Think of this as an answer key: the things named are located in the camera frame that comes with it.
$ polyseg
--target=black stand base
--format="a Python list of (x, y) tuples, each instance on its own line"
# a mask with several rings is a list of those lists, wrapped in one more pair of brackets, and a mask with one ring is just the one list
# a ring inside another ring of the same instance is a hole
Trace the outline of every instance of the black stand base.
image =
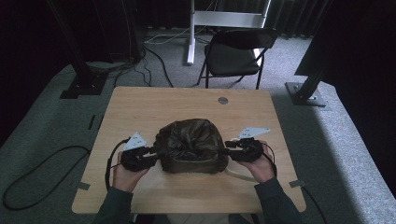
[(307, 100), (302, 100), (297, 97), (297, 91), (303, 86), (303, 83), (297, 82), (286, 82), (285, 83), (286, 89), (289, 92), (291, 100), (295, 105), (315, 105), (320, 107), (325, 107), (326, 103), (323, 101), (320, 93), (318, 90), (315, 90), (314, 94)]
[(79, 86), (78, 76), (75, 77), (72, 84), (67, 91), (63, 91), (60, 98), (61, 99), (77, 99), (80, 95), (100, 95), (102, 89), (106, 84), (108, 73), (97, 73), (90, 86)]

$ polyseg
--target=person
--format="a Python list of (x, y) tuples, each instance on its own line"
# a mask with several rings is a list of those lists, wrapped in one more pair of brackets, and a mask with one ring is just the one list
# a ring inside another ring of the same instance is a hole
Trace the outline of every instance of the person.
[[(271, 159), (266, 142), (261, 141), (263, 152)], [(266, 224), (303, 223), (300, 213), (292, 200), (285, 194), (277, 181), (271, 162), (263, 155), (253, 162), (238, 162), (245, 166), (259, 182), (254, 186), (262, 204)], [(131, 172), (119, 165), (114, 168), (113, 186), (96, 215), (94, 224), (127, 224), (131, 214), (132, 192), (137, 182), (149, 169)]]

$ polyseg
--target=dark bag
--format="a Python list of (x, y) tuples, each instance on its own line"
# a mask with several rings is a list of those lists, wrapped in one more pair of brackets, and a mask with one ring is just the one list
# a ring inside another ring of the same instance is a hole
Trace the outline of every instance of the dark bag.
[(175, 121), (160, 129), (155, 147), (161, 147), (163, 170), (169, 173), (207, 173), (223, 171), (228, 157), (219, 154), (224, 148), (216, 126), (207, 119)]

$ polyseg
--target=dark sleeve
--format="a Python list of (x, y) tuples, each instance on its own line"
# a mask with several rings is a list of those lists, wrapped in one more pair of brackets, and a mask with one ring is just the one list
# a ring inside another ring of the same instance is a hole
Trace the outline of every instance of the dark sleeve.
[(276, 178), (254, 186), (266, 224), (303, 223), (300, 213)]
[(126, 224), (131, 215), (131, 201), (134, 195), (119, 189), (109, 188), (107, 196), (93, 224)]

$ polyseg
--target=chair backrest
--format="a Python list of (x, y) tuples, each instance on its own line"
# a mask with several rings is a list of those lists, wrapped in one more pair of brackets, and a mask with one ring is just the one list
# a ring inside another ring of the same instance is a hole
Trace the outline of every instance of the chair backrest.
[(272, 28), (232, 29), (216, 33), (210, 45), (222, 44), (235, 49), (270, 49), (276, 39), (276, 30)]

